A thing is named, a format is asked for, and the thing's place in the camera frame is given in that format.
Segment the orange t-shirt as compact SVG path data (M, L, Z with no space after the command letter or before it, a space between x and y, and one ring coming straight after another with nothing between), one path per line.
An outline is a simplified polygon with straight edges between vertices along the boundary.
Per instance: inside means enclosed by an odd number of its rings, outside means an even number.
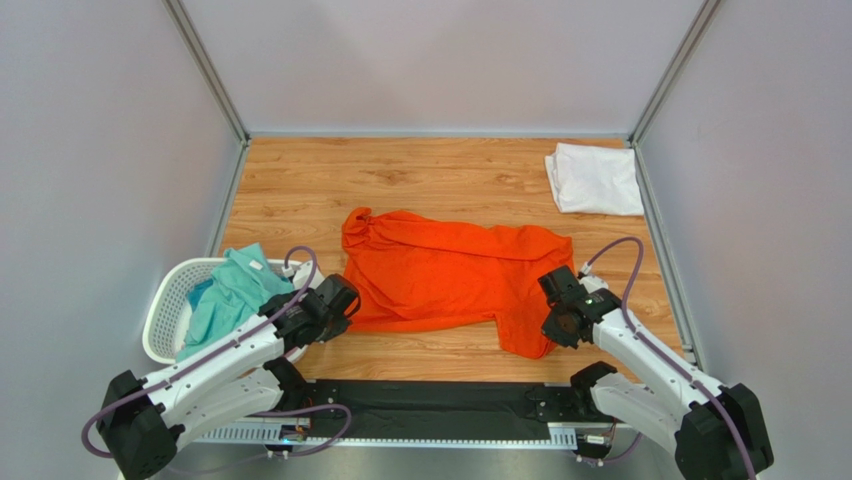
M549 308L538 280L573 266L573 241L535 225L483 226L408 211L353 210L342 225L344 276L358 290L353 330L414 333L492 321L500 347L540 359Z

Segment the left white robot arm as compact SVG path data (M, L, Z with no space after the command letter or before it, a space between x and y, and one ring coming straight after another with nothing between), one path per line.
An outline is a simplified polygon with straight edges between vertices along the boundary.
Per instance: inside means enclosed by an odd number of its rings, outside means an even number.
M315 288L274 295L243 324L195 355L142 378L114 377L81 434L127 479L163 470L188 444L249 416L300 418L307 382L289 351L343 334L360 307L356 287L333 274Z

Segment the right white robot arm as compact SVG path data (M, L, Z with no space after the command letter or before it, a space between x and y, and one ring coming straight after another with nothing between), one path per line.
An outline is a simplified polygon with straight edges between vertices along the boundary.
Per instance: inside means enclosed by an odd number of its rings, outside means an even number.
M754 479L775 463L757 395L679 357L590 273L561 266L538 280L549 313L541 331L559 346L594 344L637 377L597 362L570 385L596 413L622 420L672 455L685 479Z

